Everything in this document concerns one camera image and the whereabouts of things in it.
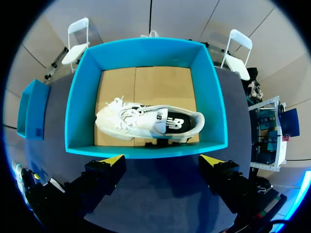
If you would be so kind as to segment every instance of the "blue box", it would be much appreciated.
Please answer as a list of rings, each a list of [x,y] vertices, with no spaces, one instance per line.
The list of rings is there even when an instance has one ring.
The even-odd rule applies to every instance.
[[[26,139],[43,140],[44,113],[50,87],[37,79],[22,92],[18,116],[17,134]]]
[[[94,145],[94,116],[103,70],[127,67],[172,66],[190,68],[197,111],[205,117],[200,142],[165,148],[104,147]],[[109,158],[145,159],[183,156],[226,148],[228,145],[224,100],[206,47],[172,38],[134,38],[87,49],[75,72],[66,109],[66,152]]]

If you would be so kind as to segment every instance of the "chair backrest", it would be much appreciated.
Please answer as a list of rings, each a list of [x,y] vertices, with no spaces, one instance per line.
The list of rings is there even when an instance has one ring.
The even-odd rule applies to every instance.
[[[247,47],[249,50],[251,50],[253,47],[253,43],[251,39],[236,29],[231,30],[230,36],[229,36],[229,43],[230,43],[230,39],[238,42],[240,45],[244,47]]]
[[[246,66],[246,63],[247,63],[248,58],[249,58],[249,54],[251,53],[251,50],[252,50],[252,47],[253,47],[253,42],[252,42],[252,40],[249,37],[247,37],[243,33],[239,32],[236,29],[232,29],[230,31],[229,40],[228,40],[227,48],[225,50],[225,55],[224,55],[224,58],[223,58],[223,62],[222,62],[220,67],[222,68],[223,65],[224,65],[225,57],[227,56],[231,40],[234,40],[234,41],[238,42],[240,45],[242,45],[242,46],[244,46],[244,47],[249,49],[246,61],[244,63],[244,65]]]
[[[85,17],[69,25],[68,27],[68,48],[69,49],[70,49],[69,35],[71,33],[75,33],[84,28],[86,28],[86,42],[87,42],[87,47],[88,47],[88,24],[89,24],[89,20],[88,18]]]

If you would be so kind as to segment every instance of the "blue light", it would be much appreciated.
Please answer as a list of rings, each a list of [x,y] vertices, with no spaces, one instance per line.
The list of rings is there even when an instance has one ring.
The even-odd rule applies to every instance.
[[[299,193],[296,197],[295,202],[293,203],[291,209],[289,210],[288,214],[284,218],[284,220],[289,220],[292,215],[295,213],[296,209],[299,207],[300,203],[302,202],[303,198],[305,197],[307,190],[310,187],[311,183],[311,171],[306,171],[305,177],[303,178],[303,182],[301,185],[301,188],[299,190]],[[283,228],[284,224],[280,224],[279,227],[276,229],[276,233],[279,232]]]

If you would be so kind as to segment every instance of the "white strap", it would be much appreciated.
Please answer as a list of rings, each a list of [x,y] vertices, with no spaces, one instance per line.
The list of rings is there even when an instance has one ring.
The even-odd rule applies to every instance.
[[[141,38],[148,38],[148,37],[159,37],[158,33],[155,31],[155,30],[152,30],[150,33],[149,33],[149,36],[147,35],[140,35]]]

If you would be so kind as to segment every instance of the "cardboard bottom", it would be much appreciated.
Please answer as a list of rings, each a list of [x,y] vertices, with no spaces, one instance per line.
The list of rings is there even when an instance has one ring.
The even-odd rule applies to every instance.
[[[114,98],[123,96],[123,102],[144,105],[171,105],[196,111],[194,90],[189,68],[181,67],[131,67],[102,72],[98,87],[95,114]],[[199,142],[199,135],[188,143]],[[124,141],[110,137],[94,126],[95,146],[163,146],[171,140],[134,138]]]

